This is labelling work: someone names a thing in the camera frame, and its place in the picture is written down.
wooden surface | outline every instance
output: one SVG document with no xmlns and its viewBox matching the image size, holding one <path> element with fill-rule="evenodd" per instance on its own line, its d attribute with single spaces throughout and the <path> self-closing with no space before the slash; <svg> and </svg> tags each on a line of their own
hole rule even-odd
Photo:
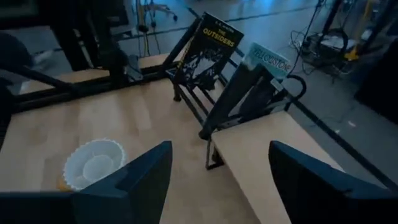
<svg viewBox="0 0 398 224">
<path fill-rule="evenodd" d="M 181 59 L 182 54 L 183 54 L 183 50 L 175 58 L 174 62 L 179 61 Z M 138 66 L 140 68 L 149 68 L 149 67 L 153 67 L 155 65 L 161 65 L 163 63 L 163 61 L 167 58 L 167 56 L 169 56 L 169 54 L 160 54 L 160 55 L 154 55 L 154 56 L 140 58 L 138 61 Z M 109 72 L 107 70 L 90 70 L 89 69 L 89 70 L 83 70 L 83 71 L 79 71 L 79 72 L 62 74 L 62 75 L 59 75 L 54 78 L 59 79 L 64 82 L 76 83 L 76 82 L 83 82 L 83 81 L 91 80 L 94 78 L 105 77 L 108 75 L 109 75 Z M 32 93 L 35 91 L 46 90 L 46 89 L 50 89 L 50 88 L 53 88 L 53 87 L 50 85 L 41 83 L 41 82 L 31 80 L 28 82 L 24 82 L 22 84 L 20 94 Z"/>
<path fill-rule="evenodd" d="M 171 139 L 161 223 L 258 223 L 228 167 L 205 169 L 199 130 L 186 104 L 173 101 L 166 79 L 15 114 L 0 151 L 0 191 L 57 190 L 66 158 L 87 141 L 113 139 L 131 161 Z"/>
<path fill-rule="evenodd" d="M 272 140 L 343 170 L 285 111 L 213 133 L 212 140 L 261 223 L 290 223 L 269 166 Z"/>
</svg>

white bowl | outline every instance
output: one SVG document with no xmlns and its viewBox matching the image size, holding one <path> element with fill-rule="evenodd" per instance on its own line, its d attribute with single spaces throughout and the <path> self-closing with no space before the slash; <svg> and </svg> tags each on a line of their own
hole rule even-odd
<svg viewBox="0 0 398 224">
<path fill-rule="evenodd" d="M 80 146 L 63 167 L 63 178 L 72 190 L 81 190 L 122 168 L 126 153 L 116 141 L 99 139 Z"/>
</svg>

concrete floor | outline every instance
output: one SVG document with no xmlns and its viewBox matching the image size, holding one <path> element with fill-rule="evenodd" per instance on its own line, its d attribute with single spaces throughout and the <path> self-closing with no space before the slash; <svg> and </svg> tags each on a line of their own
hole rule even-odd
<svg viewBox="0 0 398 224">
<path fill-rule="evenodd" d="M 194 16 L 185 9 L 192 7 L 197 13 L 210 12 L 223 19 L 245 34 L 239 48 L 245 52 L 251 42 L 257 42 L 275 50 L 294 61 L 296 52 L 289 47 L 291 30 L 303 30 L 313 14 L 316 0 L 155 0 L 156 3 L 168 4 L 178 15 L 178 21 L 157 13 L 157 35 L 149 36 L 151 54 L 157 54 L 155 37 L 159 41 L 160 52 L 170 52 L 185 29 L 194 20 Z M 328 9 L 324 8 L 317 16 L 312 31 L 320 31 Z M 48 27 L 9 30 L 26 44 L 30 52 L 59 49 L 56 39 Z M 138 39 L 119 41 L 127 54 L 139 55 Z M 140 40 L 143 51 L 143 39 Z M 70 72 L 65 55 L 61 50 L 54 53 L 55 65 L 45 72 L 49 75 Z M 297 72 L 301 71 L 298 61 Z M 224 74 L 230 77 L 233 73 L 227 66 Z M 398 158 L 398 126 L 390 123 L 369 108 L 354 100 L 357 86 L 346 81 L 336 81 L 322 72 L 314 72 L 310 76 L 301 74 L 307 81 L 307 94 L 302 103 L 311 109 L 320 119 L 336 130 L 344 139 L 354 146 L 362 155 L 382 170 L 387 176 L 398 183 L 396 160 Z M 299 88 L 294 82 L 284 85 L 292 92 Z M 325 133 L 317 128 L 298 109 L 290 109 L 292 116 L 325 148 L 348 173 L 361 179 L 379 184 L 351 156 L 340 148 Z"/>
</svg>

black machine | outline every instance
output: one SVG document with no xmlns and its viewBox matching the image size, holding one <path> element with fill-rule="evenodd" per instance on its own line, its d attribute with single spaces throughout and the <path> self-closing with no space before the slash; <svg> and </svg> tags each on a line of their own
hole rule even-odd
<svg viewBox="0 0 398 224">
<path fill-rule="evenodd" d="M 80 192 L 0 193 L 0 223 L 159 223 L 171 167 L 165 141 Z"/>
<path fill-rule="evenodd" d="M 396 192 L 345 174 L 278 141 L 270 143 L 269 163 L 292 223 L 397 220 Z"/>
</svg>

book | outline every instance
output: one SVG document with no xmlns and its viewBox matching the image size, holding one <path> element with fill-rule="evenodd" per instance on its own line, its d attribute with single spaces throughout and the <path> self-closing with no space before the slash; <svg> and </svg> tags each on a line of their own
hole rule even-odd
<svg viewBox="0 0 398 224">
<path fill-rule="evenodd" d="M 284 89 L 280 82 L 291 69 L 291 63 L 285 57 L 257 43 L 252 43 L 249 52 L 234 73 L 234 76 L 251 80 L 251 88 L 229 115 L 248 114 L 266 107 L 274 93 Z"/>
<path fill-rule="evenodd" d="M 188 88 L 214 89 L 215 81 L 243 38 L 243 33 L 204 13 L 177 67 L 174 79 Z"/>
</svg>

